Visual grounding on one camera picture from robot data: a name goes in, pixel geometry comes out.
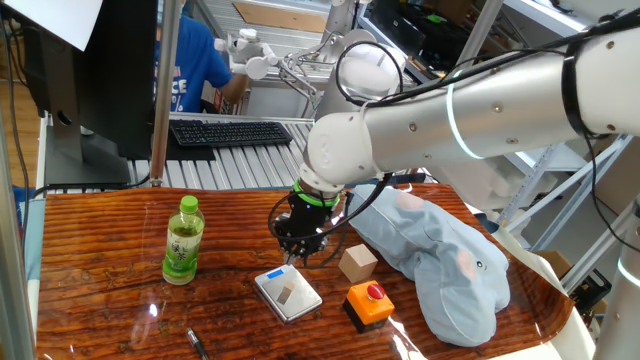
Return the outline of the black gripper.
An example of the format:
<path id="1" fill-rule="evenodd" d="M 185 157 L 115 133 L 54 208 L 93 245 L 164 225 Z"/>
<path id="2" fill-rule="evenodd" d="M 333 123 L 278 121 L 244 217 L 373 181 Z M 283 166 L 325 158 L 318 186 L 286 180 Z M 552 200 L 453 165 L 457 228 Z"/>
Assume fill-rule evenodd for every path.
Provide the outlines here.
<path id="1" fill-rule="evenodd" d="M 273 236 L 284 251 L 285 264 L 301 258 L 304 268 L 311 268 L 308 256 L 326 246 L 322 229 L 340 200 L 323 193 L 290 192 L 273 206 Z"/>

